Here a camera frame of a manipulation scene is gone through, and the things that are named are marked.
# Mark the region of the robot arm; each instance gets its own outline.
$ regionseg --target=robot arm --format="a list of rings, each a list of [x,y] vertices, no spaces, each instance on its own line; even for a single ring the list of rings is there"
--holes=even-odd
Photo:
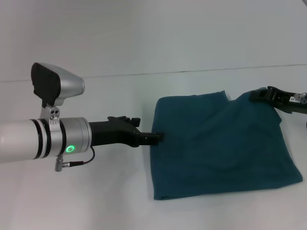
[[[142,133],[139,118],[108,117],[88,122],[83,117],[60,118],[68,97],[81,95],[82,78],[53,65],[35,63],[31,70],[34,94],[42,99],[39,119],[0,123],[0,162],[57,157],[56,171],[80,165],[63,162],[63,155],[85,152],[92,146],[122,143],[131,147],[158,145],[163,134]]]

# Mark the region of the cable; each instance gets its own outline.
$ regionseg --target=cable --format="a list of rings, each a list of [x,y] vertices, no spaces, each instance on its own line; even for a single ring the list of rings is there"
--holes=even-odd
[[[95,150],[94,148],[91,146],[91,150],[93,151],[93,156],[90,160],[84,162],[84,161],[70,161],[68,166],[69,167],[74,167],[74,166],[79,166],[79,165],[84,165],[84,164],[88,164],[89,162],[91,162],[92,160],[94,160],[95,158]]]
[[[92,158],[89,160],[89,161],[86,161],[86,162],[84,162],[83,164],[88,164],[89,162],[91,162],[92,160],[94,160],[94,158],[95,158],[95,150],[94,150],[94,148],[91,146],[91,149],[92,149],[92,151],[93,151],[93,156],[92,156]]]

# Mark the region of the green led light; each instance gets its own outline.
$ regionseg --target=green led light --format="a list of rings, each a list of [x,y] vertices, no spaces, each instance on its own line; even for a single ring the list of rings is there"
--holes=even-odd
[[[69,145],[67,148],[66,148],[66,151],[67,152],[72,152],[74,151],[75,147],[73,145]]]

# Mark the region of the white background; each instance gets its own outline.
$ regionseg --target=white background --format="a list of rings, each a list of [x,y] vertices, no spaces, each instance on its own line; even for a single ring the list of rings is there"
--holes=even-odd
[[[235,99],[268,85],[305,92],[306,19],[300,0],[2,1],[0,118],[39,116],[41,102],[28,80],[35,61],[100,76],[85,78],[84,94],[60,108],[63,117],[140,117],[142,131],[151,130],[163,96],[225,90]],[[279,67],[228,69],[272,65]],[[307,116],[280,115],[286,144],[306,177]],[[154,201],[148,147],[95,149],[91,164],[61,173],[53,158],[1,164],[0,229],[307,228],[305,182]],[[90,157],[89,151],[66,159]]]

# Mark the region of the blue cloth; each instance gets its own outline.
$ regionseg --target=blue cloth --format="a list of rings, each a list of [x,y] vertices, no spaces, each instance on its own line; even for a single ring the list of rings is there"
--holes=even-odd
[[[151,146],[154,199],[280,188],[299,183],[282,132],[281,118],[249,92],[229,101],[225,92],[161,98]]]

